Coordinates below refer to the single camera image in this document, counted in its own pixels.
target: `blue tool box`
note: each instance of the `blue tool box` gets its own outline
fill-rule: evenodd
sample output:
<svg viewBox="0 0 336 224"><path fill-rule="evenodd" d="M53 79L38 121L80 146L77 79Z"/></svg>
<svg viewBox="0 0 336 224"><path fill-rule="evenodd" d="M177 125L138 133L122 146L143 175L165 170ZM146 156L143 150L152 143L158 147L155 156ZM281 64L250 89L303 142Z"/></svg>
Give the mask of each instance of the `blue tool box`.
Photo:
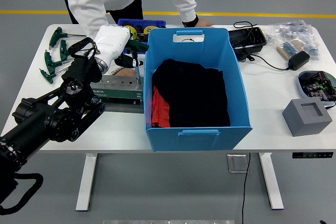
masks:
<svg viewBox="0 0 336 224"><path fill-rule="evenodd" d="M144 64L144 114L145 130L153 151L232 150L252 127L244 84L228 31L209 27L154 29L148 44ZM229 127L152 127L152 75L166 59L200 63L205 68L223 71L231 121Z"/></svg>
<svg viewBox="0 0 336 224"><path fill-rule="evenodd" d="M123 24L133 24L132 26L136 28L137 26L142 26L142 29L144 29L147 26L157 26L157 27L165 27L166 21L164 20L150 20L150 19L124 19L121 18L118 20L118 26L121 26Z"/></svg>

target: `human hand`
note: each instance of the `human hand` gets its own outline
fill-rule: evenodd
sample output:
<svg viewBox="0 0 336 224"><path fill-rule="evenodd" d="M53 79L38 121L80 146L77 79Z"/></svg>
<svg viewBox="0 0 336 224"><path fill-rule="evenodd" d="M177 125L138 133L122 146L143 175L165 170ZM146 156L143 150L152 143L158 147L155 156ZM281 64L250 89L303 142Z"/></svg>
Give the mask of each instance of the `human hand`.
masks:
<svg viewBox="0 0 336 224"><path fill-rule="evenodd" d="M198 22L195 27L205 27L205 26L213 26L215 23L213 23L210 20L207 20L205 18L198 19Z"/></svg>

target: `folded cloth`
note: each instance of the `folded cloth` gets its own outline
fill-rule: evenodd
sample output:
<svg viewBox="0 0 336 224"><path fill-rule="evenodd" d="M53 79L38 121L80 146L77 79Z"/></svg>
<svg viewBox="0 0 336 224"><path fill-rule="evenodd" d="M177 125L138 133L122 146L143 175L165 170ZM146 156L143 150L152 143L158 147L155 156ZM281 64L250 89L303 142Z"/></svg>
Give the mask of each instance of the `folded cloth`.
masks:
<svg viewBox="0 0 336 224"><path fill-rule="evenodd" d="M168 59L154 72L152 84L169 104L171 127L230 126L222 71Z"/></svg>
<svg viewBox="0 0 336 224"><path fill-rule="evenodd" d="M170 127L169 125L169 104L162 98L157 87L153 88L152 102L152 126Z"/></svg>

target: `yellow floor line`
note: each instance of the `yellow floor line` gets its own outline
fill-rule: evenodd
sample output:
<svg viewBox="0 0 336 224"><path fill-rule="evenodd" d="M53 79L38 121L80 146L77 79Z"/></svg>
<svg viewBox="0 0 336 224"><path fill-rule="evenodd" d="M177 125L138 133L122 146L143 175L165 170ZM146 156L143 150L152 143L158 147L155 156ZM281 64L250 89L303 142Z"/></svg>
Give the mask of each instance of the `yellow floor line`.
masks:
<svg viewBox="0 0 336 224"><path fill-rule="evenodd" d="M0 10L0 14L68 14L67 10ZM146 10L144 15L178 16L178 12ZM336 18L336 14L197 12L198 16Z"/></svg>

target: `robotic arm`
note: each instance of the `robotic arm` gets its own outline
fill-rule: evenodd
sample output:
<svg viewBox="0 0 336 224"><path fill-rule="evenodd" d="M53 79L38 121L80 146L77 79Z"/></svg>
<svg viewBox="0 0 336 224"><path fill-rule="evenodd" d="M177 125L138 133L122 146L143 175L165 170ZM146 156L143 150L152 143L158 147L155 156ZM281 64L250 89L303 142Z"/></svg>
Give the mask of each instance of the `robotic arm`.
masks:
<svg viewBox="0 0 336 224"><path fill-rule="evenodd" d="M41 187L41 174L17 173L31 156L49 140L75 141L104 112L105 104L99 102L90 83L99 82L113 60L127 68L142 64L137 60L137 52L147 51L148 45L131 41L130 36L127 27L102 26L95 42L85 38L69 47L74 61L62 75L63 83L58 89L38 99L22 99L13 113L18 125L0 137L0 204L15 190L16 179L36 182L16 206L4 209L0 205L0 215L19 211ZM77 55L88 44L92 47L84 55ZM124 48L132 51L132 57L122 54ZM60 109L64 102L68 107Z"/></svg>
<svg viewBox="0 0 336 224"><path fill-rule="evenodd" d="M85 40L84 44L93 42L90 38ZM0 137L0 204L18 185L15 179L36 182L16 206L9 209L0 206L0 215L19 211L42 185L40 174L16 173L32 155L49 140L75 141L104 112L105 104L99 102L90 87L91 82L99 82L102 77L94 57L96 51L92 47L86 55L75 57L62 76L60 88L38 99L22 99L13 113L18 125ZM49 105L53 98L57 100ZM68 107L60 109L64 102Z"/></svg>

